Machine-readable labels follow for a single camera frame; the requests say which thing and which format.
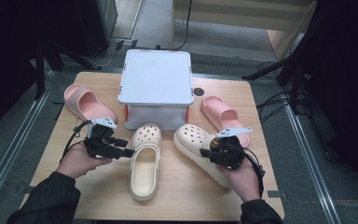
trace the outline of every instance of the gray floor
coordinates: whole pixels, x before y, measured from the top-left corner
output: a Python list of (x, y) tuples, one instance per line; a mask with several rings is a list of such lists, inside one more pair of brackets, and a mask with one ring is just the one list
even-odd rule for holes
[[(132, 37), (138, 39), (138, 47), (169, 46), (170, 2), (145, 0)], [(182, 45), (185, 36), (183, 24), (183, 21), (176, 22), (175, 46)], [(111, 61), (102, 71), (119, 71), (127, 49), (128, 47), (118, 51), (111, 49)], [(190, 23), (189, 38), (183, 50), (191, 53), (193, 73), (198, 77), (241, 80), (241, 75), (251, 75), (260, 67), (268, 65), (263, 62), (276, 60), (264, 30), (199, 22)], [(104, 64), (108, 62), (108, 57), (104, 54), (92, 60)], [(13, 139), (20, 138), (16, 132), (21, 129), (22, 121), (27, 120), (27, 112), (35, 107), (34, 104), (40, 103), (33, 100), (34, 87), (0, 121), (0, 159), (13, 147), (19, 149), (19, 154), (15, 155), (16, 160), (10, 165), (7, 178), (0, 188), (0, 223), (5, 223), (6, 218), (21, 204), (23, 195), (19, 189), (31, 181), (61, 109), (54, 102), (62, 102), (65, 88), (73, 82), (79, 71), (84, 70), (65, 57), (64, 62), (65, 68), (61, 73), (53, 72), (48, 76), (48, 83), (51, 85), (48, 87), (46, 102), (38, 117), (31, 121), (32, 129), (22, 137), (23, 142), (19, 146), (12, 146), (10, 143)], [(268, 77), (251, 83), (257, 105), (281, 91), (281, 87)], [(278, 106), (266, 108), (263, 115)], [(262, 124), (282, 195), (284, 223), (358, 223), (358, 174), (345, 164), (327, 161), (324, 145), (310, 118), (298, 116), (295, 121), (297, 119), (297, 125), (300, 126), (294, 128), (290, 110), (284, 109)], [(301, 134), (306, 136), (305, 140), (301, 138)], [(322, 179), (315, 179), (314, 173), (320, 174)], [(324, 191), (320, 191), (320, 184), (324, 184)], [(325, 207), (325, 203), (321, 202), (321, 194), (331, 197), (333, 207)], [(75, 223), (90, 221), (76, 220)]]

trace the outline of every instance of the person's left hand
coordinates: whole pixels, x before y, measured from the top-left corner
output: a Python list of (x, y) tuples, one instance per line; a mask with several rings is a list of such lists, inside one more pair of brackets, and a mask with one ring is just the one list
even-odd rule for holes
[(76, 179), (85, 175), (89, 170), (95, 170), (97, 166), (112, 162), (109, 158), (92, 158), (83, 143), (72, 146), (63, 157), (56, 172), (68, 175)]

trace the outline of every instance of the shoe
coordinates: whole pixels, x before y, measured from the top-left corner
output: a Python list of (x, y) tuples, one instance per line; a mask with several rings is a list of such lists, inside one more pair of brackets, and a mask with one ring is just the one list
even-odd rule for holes
[(146, 123), (132, 136), (135, 153), (131, 158), (130, 192), (137, 201), (149, 200), (157, 192), (161, 142), (161, 130), (155, 123)]
[(83, 121), (110, 118), (117, 122), (115, 114), (97, 99), (94, 92), (81, 84), (69, 86), (63, 100), (69, 110)]
[(202, 128), (192, 124), (185, 124), (180, 127), (173, 135), (175, 146), (186, 156), (188, 156), (199, 167), (206, 171), (217, 183), (225, 188), (230, 188), (228, 178), (216, 169), (216, 164), (208, 158), (203, 158), (200, 149), (209, 149), (214, 134), (205, 132)]
[[(225, 128), (243, 128), (238, 113), (230, 105), (217, 96), (208, 96), (202, 100), (201, 110), (218, 132)], [(237, 135), (243, 147), (249, 146), (249, 137), (246, 133)]]

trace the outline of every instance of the light wood tabletop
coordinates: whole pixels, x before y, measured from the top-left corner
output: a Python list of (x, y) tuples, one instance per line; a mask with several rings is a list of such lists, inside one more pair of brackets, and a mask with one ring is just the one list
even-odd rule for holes
[[(117, 129), (113, 136), (130, 141), (134, 130), (127, 130), (124, 127), (124, 105), (117, 99), (120, 79), (120, 74), (82, 72), (77, 75), (75, 83), (83, 84), (94, 91), (98, 99), (114, 111), (117, 116)], [(212, 123), (200, 110), (200, 103), (204, 97), (216, 95), (236, 109), (243, 126), (254, 129), (248, 133), (249, 148), (266, 171), (263, 178), (265, 186), (263, 199), (281, 217), (284, 217), (281, 198), (268, 196), (269, 190), (276, 191), (278, 187), (250, 84), (245, 81), (194, 78), (194, 88), (202, 88), (204, 95), (195, 96), (194, 103), (190, 106), (189, 123), (201, 127), (208, 133), (217, 133)], [(34, 173), (31, 186), (36, 186), (55, 171), (73, 129), (81, 122), (66, 106), (63, 107)], [(84, 140), (86, 132), (87, 127), (83, 128), (81, 136), (74, 139), (74, 142)], [(146, 202), (135, 201), (129, 189), (130, 159), (113, 160), (112, 163), (98, 167), (76, 180), (76, 187), (81, 191), (81, 197), (75, 218), (240, 220), (240, 197), (232, 189), (221, 187), (195, 162), (183, 155), (173, 143), (173, 134), (174, 131), (163, 132), (158, 191), (154, 198)]]

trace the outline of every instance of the white box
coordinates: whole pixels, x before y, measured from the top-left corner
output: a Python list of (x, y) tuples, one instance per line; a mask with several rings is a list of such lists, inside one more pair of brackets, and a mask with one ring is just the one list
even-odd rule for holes
[(117, 98), (126, 106), (126, 128), (155, 122), (161, 130), (177, 130), (194, 102), (190, 54), (130, 49)]

